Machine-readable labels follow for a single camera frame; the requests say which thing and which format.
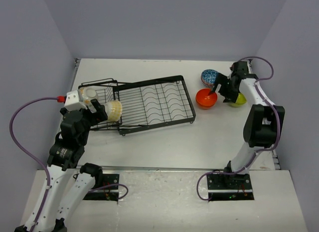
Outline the orange bowl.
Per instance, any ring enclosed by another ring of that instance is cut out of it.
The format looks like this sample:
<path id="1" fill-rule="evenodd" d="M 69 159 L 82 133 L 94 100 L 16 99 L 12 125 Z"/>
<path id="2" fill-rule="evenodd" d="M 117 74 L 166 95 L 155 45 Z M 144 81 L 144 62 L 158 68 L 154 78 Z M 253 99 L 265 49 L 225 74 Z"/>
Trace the orange bowl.
<path id="1" fill-rule="evenodd" d="M 217 99 L 217 93 L 212 93 L 209 88 L 200 89 L 195 96 L 196 104 L 201 109 L 212 108 L 217 102 Z"/>

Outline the green bowl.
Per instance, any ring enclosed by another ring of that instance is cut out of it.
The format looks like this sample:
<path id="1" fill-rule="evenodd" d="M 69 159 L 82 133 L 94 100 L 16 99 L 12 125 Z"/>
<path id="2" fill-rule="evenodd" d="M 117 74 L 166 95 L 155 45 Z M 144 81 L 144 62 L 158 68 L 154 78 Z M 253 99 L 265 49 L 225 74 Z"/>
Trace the green bowl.
<path id="1" fill-rule="evenodd" d="M 247 103 L 247 100 L 245 98 L 245 96 L 242 93 L 238 93 L 238 97 L 235 103 L 231 102 L 229 103 L 230 106 L 232 107 L 241 107 L 244 104 Z"/>

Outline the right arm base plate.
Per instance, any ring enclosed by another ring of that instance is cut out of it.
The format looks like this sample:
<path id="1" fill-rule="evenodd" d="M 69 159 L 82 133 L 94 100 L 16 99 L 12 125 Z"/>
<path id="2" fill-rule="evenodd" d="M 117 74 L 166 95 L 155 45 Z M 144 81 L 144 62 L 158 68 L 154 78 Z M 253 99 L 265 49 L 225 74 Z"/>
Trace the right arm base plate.
<path id="1" fill-rule="evenodd" d="M 252 201 L 254 194 L 249 174 L 206 176 L 209 201 Z"/>

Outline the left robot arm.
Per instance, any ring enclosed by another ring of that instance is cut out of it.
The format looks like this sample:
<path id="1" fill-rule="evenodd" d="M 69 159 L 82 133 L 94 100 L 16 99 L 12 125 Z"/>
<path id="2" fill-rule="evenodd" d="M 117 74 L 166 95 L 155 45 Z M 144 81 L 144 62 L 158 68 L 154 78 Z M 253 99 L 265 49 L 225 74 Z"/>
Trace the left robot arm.
<path id="1" fill-rule="evenodd" d="M 104 177 L 100 166 L 86 163 L 80 169 L 78 179 L 68 193 L 65 189 L 73 176 L 78 162 L 84 154 L 88 135 L 92 126 L 108 119 L 104 105 L 91 100 L 95 112 L 87 107 L 76 106 L 70 109 L 65 105 L 60 113 L 63 116 L 60 132 L 49 151 L 42 190 L 32 214 L 17 232 L 65 232 L 67 223 L 79 203 L 92 189 L 102 186 Z"/>

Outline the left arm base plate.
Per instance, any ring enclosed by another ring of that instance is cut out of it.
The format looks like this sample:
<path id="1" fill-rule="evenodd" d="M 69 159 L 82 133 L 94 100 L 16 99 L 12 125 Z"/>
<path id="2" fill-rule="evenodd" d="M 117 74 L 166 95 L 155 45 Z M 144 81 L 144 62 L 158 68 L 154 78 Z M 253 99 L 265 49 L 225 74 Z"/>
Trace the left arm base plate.
<path id="1" fill-rule="evenodd" d="M 100 190 L 95 190 L 93 192 L 88 193 L 84 197 L 84 201 L 113 201 L 118 202 L 119 200 L 119 186 L 117 184 L 119 182 L 120 175 L 119 174 L 103 174 L 102 181 L 100 184 L 96 185 L 94 189 L 102 187 Z"/>

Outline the blue patterned bowl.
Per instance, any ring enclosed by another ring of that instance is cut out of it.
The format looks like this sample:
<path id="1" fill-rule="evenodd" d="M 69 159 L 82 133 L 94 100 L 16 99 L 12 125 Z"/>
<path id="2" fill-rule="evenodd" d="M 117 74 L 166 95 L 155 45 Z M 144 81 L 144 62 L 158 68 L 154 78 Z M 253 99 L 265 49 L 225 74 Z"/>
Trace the blue patterned bowl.
<path id="1" fill-rule="evenodd" d="M 206 87 L 212 87 L 219 72 L 213 69 L 206 69 L 201 73 L 201 81 Z"/>

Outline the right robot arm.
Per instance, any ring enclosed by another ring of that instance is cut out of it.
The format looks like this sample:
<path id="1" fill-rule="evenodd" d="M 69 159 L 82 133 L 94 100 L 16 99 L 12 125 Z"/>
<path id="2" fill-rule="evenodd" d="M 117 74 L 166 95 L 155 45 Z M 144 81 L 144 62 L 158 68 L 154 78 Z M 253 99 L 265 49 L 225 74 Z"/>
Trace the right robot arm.
<path id="1" fill-rule="evenodd" d="M 220 86 L 219 94 L 225 102 L 235 102 L 242 93 L 251 106 L 243 129 L 244 143 L 237 155 L 228 162 L 222 171 L 212 171 L 212 180 L 232 189 L 240 181 L 248 178 L 249 170 L 258 156 L 274 150 L 280 140 L 285 109 L 272 102 L 262 90 L 256 74 L 233 71 L 229 76 L 217 73 L 211 88 L 215 92 Z"/>

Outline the white bowl yellow dots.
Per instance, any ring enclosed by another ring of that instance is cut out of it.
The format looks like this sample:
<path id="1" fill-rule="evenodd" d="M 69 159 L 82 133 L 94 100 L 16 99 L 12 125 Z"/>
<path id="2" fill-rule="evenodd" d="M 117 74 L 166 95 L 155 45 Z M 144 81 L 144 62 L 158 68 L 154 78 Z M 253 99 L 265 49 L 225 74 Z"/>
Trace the white bowl yellow dots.
<path id="1" fill-rule="evenodd" d="M 105 104 L 105 112 L 107 114 L 107 122 L 118 122 L 121 118 L 123 107 L 120 101 L 113 100 Z"/>

